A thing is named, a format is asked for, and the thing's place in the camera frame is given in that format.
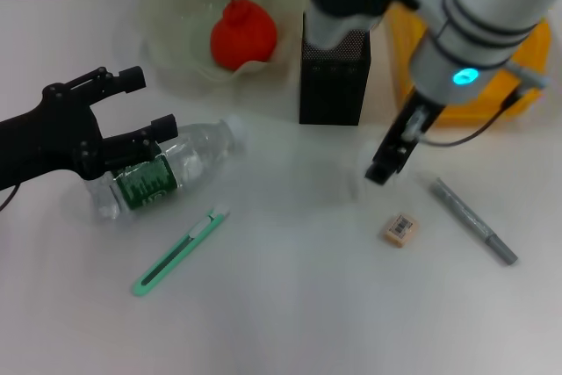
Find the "bottle cap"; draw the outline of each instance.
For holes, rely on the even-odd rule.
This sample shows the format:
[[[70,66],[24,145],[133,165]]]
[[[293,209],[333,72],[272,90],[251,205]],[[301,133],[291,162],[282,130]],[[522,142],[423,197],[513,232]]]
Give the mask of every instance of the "bottle cap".
[[[222,120],[230,129],[232,136],[234,137],[234,144],[236,149],[244,149],[248,141],[248,130],[246,125],[238,116],[231,114],[227,118]]]

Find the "bottle label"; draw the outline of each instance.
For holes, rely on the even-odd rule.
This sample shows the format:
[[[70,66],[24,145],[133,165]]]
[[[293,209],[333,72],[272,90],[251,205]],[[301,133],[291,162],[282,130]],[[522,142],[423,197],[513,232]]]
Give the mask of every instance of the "bottle label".
[[[164,154],[152,162],[142,162],[112,173],[131,210],[151,204],[177,189],[176,178]]]

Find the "plastic bowl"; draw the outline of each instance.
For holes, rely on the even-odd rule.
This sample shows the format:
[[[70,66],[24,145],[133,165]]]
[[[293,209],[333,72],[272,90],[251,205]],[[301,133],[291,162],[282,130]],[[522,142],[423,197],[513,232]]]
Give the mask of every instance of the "plastic bowl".
[[[302,27],[302,0],[252,0],[277,26],[277,47],[268,62],[249,61],[236,71],[217,65],[211,55],[214,25],[230,0],[140,0],[140,26],[157,68],[185,73],[196,70],[215,82],[283,63],[291,55]]]

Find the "pen holder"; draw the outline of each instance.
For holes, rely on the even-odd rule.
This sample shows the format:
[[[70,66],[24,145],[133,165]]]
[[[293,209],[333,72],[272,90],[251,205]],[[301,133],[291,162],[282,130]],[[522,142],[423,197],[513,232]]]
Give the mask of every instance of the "pen holder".
[[[352,31],[339,46],[325,51],[306,42],[305,28],[303,25],[299,123],[358,125],[371,67],[369,32]]]

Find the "small eraser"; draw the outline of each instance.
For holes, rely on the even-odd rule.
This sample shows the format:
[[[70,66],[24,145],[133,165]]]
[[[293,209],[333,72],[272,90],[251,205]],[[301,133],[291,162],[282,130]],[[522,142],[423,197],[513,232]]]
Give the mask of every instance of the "small eraser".
[[[386,226],[385,239],[402,248],[414,237],[420,225],[407,214],[401,213]]]

